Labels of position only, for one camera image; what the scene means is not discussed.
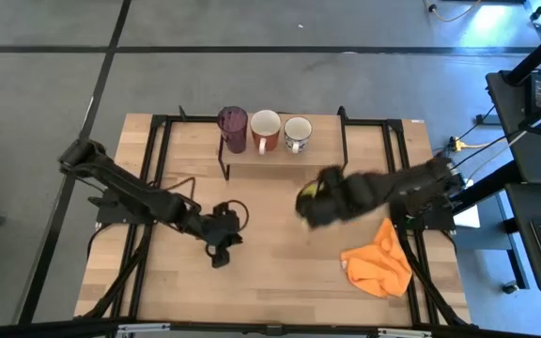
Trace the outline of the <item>purple plastic tumbler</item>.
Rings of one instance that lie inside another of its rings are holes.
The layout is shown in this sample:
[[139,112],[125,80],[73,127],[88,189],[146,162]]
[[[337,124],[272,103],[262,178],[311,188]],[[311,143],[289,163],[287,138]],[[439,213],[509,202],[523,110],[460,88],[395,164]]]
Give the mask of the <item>purple plastic tumbler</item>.
[[246,148],[248,115],[238,106],[226,106],[217,115],[217,125],[228,150],[239,154]]

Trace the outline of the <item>black slanted pole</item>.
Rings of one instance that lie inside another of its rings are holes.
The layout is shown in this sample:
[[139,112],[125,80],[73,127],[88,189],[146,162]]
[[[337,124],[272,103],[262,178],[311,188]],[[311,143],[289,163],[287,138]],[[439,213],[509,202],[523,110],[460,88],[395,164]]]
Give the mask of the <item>black slanted pole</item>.
[[541,65],[541,44],[525,57],[513,70],[503,76],[509,85],[518,85]]

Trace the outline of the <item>orange cloth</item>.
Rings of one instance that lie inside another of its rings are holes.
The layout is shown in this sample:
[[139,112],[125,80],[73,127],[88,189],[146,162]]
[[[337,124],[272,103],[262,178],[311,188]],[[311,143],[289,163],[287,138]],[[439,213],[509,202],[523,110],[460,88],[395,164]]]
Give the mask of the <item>orange cloth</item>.
[[412,269],[389,218],[382,221],[369,244],[341,252],[340,263],[352,285],[379,298],[402,297],[412,278]]

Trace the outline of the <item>black table edge crossbar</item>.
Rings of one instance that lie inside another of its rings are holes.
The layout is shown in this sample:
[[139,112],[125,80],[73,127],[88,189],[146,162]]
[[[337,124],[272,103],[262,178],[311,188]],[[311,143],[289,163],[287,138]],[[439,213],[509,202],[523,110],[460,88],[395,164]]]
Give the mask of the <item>black table edge crossbar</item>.
[[0,338],[93,338],[108,334],[157,331],[211,331],[257,333],[269,337],[287,334],[344,334],[372,338],[541,338],[541,335],[482,330],[472,326],[419,324],[412,327],[339,325],[285,325],[140,321],[130,317],[86,318],[0,326]]

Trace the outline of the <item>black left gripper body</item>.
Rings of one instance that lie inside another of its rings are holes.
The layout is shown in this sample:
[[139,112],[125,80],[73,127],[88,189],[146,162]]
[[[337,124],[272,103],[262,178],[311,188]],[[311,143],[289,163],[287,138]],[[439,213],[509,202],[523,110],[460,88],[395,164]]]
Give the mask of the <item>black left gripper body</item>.
[[206,248],[217,246],[228,248],[230,236],[240,233],[240,218],[229,205],[217,205],[211,214],[199,216],[200,238],[206,243]]

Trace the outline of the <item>orange mug with white inside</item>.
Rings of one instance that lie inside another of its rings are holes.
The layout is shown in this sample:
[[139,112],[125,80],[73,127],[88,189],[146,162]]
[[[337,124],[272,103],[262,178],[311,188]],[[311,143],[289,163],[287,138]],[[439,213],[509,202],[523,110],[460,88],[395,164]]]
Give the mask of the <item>orange mug with white inside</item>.
[[250,130],[255,149],[260,155],[264,155],[277,147],[281,127],[280,116],[272,110],[262,110],[252,115]]

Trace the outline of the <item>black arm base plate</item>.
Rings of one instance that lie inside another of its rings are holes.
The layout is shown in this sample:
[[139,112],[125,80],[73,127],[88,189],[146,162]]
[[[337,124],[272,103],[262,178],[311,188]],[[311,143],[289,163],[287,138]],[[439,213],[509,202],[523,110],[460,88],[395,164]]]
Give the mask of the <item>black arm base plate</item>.
[[98,209],[98,223],[153,223],[152,209],[159,207],[159,192],[123,192],[105,190],[101,197],[91,196],[88,201]]
[[432,196],[424,202],[411,198],[389,203],[392,222],[406,230],[454,230],[453,207],[443,195]]

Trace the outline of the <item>white patterned mug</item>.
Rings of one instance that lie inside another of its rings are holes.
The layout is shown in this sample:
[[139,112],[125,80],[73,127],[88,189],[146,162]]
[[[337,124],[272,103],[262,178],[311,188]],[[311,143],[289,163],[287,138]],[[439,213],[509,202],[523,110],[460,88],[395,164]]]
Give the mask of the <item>white patterned mug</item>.
[[284,125],[286,147],[294,154],[303,152],[313,132],[312,123],[304,117],[289,118]]

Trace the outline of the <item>black desk with monitor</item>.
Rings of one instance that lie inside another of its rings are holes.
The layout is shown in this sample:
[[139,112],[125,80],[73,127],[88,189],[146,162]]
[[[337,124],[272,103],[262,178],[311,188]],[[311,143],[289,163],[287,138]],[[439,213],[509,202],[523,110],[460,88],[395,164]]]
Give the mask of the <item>black desk with monitor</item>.
[[[495,103],[496,111],[506,134],[512,141],[518,134],[518,125],[525,118],[525,95],[522,87],[507,84],[500,73],[486,76],[487,91]],[[524,181],[541,183],[541,135],[526,133],[511,145],[515,163]]]

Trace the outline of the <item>black aluminium frame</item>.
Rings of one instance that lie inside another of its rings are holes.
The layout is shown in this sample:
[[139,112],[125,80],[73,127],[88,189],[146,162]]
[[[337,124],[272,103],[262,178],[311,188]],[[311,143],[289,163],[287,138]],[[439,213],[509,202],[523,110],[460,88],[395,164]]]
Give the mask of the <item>black aluminium frame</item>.
[[[338,109],[345,120],[345,131],[348,127],[381,129],[381,145],[385,154],[385,162],[390,173],[397,169],[410,168],[433,157],[429,149],[429,139],[423,121],[410,119],[350,119],[344,107]],[[446,256],[456,257],[456,245],[451,234],[446,230],[406,230],[401,226],[394,229],[400,244],[408,258],[412,260],[412,278],[406,292],[406,300],[413,325],[467,325],[469,315],[456,312],[442,295],[436,284],[437,277],[431,272],[431,261],[427,249],[436,245],[448,244]]]
[[[205,177],[202,169],[220,133],[213,117],[153,115],[149,119],[139,179],[149,186],[177,192],[210,214],[232,201],[220,177]],[[131,148],[121,147],[115,164],[132,174]],[[195,297],[230,271],[214,269],[206,243],[173,227],[153,223],[100,223],[100,238],[88,259],[76,314],[86,318],[178,318],[169,302],[175,294]]]

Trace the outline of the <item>yellow-green mug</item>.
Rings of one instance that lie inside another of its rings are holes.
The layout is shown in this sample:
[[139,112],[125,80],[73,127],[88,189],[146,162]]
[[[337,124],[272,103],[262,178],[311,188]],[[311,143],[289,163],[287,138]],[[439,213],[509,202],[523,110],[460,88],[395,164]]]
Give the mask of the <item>yellow-green mug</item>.
[[321,184],[317,181],[309,182],[298,192],[297,198],[298,199],[314,198],[317,195],[320,187],[321,187]]

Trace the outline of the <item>black desk with keyboard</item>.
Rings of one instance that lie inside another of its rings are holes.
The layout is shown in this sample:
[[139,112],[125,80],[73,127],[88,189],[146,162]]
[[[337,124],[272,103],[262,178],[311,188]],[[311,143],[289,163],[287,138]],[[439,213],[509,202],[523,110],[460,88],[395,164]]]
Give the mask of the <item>black desk with keyboard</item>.
[[533,276],[541,290],[541,252],[531,228],[532,220],[541,219],[541,184],[508,184],[505,191]]

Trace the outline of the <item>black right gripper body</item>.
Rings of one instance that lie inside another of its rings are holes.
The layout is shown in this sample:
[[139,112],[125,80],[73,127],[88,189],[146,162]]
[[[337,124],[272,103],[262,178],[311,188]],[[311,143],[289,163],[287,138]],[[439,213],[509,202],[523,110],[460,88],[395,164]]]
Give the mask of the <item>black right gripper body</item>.
[[344,177],[338,186],[324,186],[325,207],[333,220],[346,221],[370,212],[382,204],[378,188],[368,175],[355,173]]

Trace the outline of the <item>wooden shelf with black legs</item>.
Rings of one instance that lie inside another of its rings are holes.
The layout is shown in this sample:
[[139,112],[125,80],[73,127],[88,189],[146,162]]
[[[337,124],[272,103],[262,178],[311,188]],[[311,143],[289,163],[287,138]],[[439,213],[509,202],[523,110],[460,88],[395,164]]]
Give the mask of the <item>wooden shelf with black legs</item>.
[[[277,113],[281,118],[282,127],[279,133],[277,147],[260,155],[255,149],[254,139],[250,130],[250,120],[254,113],[248,114],[246,148],[239,154],[228,150],[221,136],[218,150],[218,161],[223,169],[225,178],[237,168],[246,169],[294,169],[321,168],[330,165],[345,165],[348,163],[347,141],[345,132],[345,116],[336,115],[298,115]],[[307,118],[313,127],[309,143],[303,152],[294,154],[285,145],[284,125],[291,117]]]

